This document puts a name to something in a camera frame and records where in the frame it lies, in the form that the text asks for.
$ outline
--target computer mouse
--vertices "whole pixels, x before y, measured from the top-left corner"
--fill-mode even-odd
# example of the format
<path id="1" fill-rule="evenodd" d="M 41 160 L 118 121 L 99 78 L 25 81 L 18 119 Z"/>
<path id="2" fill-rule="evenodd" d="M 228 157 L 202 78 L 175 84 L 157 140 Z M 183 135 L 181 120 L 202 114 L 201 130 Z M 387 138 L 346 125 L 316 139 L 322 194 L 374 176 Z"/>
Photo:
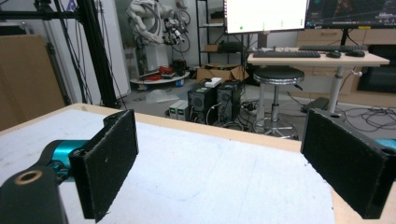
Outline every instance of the computer mouse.
<path id="1" fill-rule="evenodd" d="M 341 57 L 341 53 L 338 52 L 337 50 L 335 51 L 329 51 L 326 53 L 326 56 L 329 58 L 340 58 Z"/>
<path id="2" fill-rule="evenodd" d="M 351 57 L 364 57 L 365 53 L 362 50 L 352 50 L 349 52 L 346 52 L 346 56 L 351 56 Z"/>

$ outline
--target round stool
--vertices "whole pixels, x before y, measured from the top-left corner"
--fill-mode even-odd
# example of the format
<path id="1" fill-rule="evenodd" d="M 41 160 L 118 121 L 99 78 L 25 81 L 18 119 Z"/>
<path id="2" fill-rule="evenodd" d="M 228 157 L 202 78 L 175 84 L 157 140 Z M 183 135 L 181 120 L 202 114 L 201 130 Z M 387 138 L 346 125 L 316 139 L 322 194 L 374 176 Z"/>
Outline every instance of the round stool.
<path id="1" fill-rule="evenodd" d="M 272 103 L 271 118 L 264 116 L 264 111 L 258 110 L 262 113 L 262 118 L 259 115 L 254 122 L 253 129 L 256 133 L 263 133 L 267 135 L 278 136 L 281 138 L 298 139 L 297 130 L 292 123 L 281 120 L 278 117 L 278 94 L 279 86 L 282 85 L 297 85 L 297 83 L 304 80 L 304 72 L 289 66 L 266 66 L 257 69 L 253 75 L 254 79 L 260 82 L 260 105 L 264 101 L 264 85 L 271 84 L 275 86 L 274 101 Z"/>

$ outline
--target desk leg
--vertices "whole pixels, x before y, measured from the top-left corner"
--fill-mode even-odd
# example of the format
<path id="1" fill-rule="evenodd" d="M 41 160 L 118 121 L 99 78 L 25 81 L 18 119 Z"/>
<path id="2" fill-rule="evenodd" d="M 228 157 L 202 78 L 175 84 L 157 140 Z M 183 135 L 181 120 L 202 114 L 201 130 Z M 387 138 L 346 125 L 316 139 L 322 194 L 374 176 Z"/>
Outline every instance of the desk leg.
<path id="1" fill-rule="evenodd" d="M 335 105 L 337 104 L 338 93 L 340 92 L 340 88 L 343 82 L 343 74 L 344 67 L 339 66 L 337 68 L 337 74 L 335 74 L 334 79 L 332 80 L 332 92 L 330 96 L 329 107 L 327 108 L 327 110 L 332 113 L 334 113 Z"/>
<path id="2" fill-rule="evenodd" d="M 260 84 L 259 108 L 257 109 L 256 120 L 264 118 L 264 84 Z"/>

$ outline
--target monitor screen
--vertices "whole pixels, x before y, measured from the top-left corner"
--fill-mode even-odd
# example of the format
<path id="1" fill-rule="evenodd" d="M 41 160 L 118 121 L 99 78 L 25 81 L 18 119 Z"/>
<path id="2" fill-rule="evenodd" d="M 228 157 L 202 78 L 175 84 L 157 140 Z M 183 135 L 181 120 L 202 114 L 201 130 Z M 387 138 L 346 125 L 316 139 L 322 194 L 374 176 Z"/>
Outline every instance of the monitor screen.
<path id="1" fill-rule="evenodd" d="M 310 0 L 305 28 L 396 28 L 396 0 Z"/>
<path id="2" fill-rule="evenodd" d="M 307 0 L 224 0 L 227 34 L 303 30 Z"/>

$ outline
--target white screen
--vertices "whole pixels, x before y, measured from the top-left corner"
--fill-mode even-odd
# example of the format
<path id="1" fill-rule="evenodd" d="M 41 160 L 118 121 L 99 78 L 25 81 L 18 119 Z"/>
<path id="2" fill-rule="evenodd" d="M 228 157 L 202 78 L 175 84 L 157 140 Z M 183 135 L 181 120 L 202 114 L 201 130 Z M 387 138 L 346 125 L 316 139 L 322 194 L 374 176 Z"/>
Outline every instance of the white screen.
<path id="1" fill-rule="evenodd" d="M 224 0 L 226 32 L 303 30 L 307 0 Z"/>

